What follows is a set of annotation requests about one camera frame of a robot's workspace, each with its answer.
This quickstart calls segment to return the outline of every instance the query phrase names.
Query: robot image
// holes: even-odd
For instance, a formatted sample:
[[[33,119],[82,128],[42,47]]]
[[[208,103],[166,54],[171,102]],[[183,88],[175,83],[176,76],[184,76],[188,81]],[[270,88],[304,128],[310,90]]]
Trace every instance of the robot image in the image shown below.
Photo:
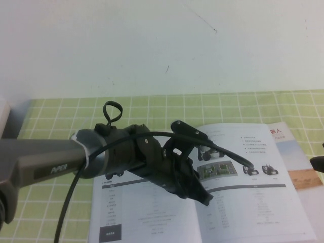
[[[216,149],[209,149],[204,146],[198,147],[198,160],[199,161],[209,161],[212,158],[222,158],[225,154],[222,152],[217,151]]]
[[[259,174],[259,172],[257,170],[254,170],[247,166],[243,166],[243,172],[244,172],[244,174],[248,174],[249,176],[254,176],[254,175]]]
[[[269,176],[272,175],[278,175],[279,172],[275,170],[272,166],[265,164],[265,166],[262,166],[262,171],[264,174],[267,174]]]

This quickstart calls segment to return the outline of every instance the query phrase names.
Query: black bracket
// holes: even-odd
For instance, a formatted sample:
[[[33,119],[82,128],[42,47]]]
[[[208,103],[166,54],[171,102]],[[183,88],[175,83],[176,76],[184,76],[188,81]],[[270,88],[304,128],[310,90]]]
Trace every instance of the black bracket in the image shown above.
[[[310,163],[312,164],[314,170],[324,173],[324,156],[311,158]]]

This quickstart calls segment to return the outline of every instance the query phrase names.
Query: table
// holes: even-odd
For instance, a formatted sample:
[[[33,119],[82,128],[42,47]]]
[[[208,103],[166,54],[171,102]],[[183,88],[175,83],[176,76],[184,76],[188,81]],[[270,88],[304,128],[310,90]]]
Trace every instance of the table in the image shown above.
[[[308,158],[324,154],[324,90],[33,100],[19,138],[68,139],[77,129],[106,123],[102,106],[108,100],[124,108],[123,117],[114,123],[119,128],[146,124],[164,131],[176,119],[192,126],[283,121]],[[113,117],[117,112],[108,109]],[[72,179],[69,174],[22,188],[16,217],[4,225],[0,242],[53,242]],[[80,180],[76,186],[61,233],[63,242],[87,242],[92,185],[93,180]]]

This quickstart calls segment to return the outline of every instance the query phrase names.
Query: white surface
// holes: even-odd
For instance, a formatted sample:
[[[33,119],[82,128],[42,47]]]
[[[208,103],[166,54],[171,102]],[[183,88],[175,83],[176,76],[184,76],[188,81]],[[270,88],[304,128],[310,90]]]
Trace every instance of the white surface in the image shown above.
[[[0,138],[4,132],[6,122],[9,116],[10,107],[5,99],[0,96]]]
[[[323,9],[322,0],[1,1],[0,93],[13,102],[323,89]]]

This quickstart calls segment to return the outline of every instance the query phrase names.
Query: open booklet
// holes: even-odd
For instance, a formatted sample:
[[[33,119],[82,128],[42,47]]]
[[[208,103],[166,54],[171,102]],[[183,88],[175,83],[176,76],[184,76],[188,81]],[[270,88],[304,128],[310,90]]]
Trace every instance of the open booklet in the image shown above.
[[[214,196],[208,207],[129,172],[111,180],[95,178],[90,243],[316,239],[268,125],[214,124],[198,129],[217,145],[249,159],[255,169],[204,147],[194,149],[193,166]]]

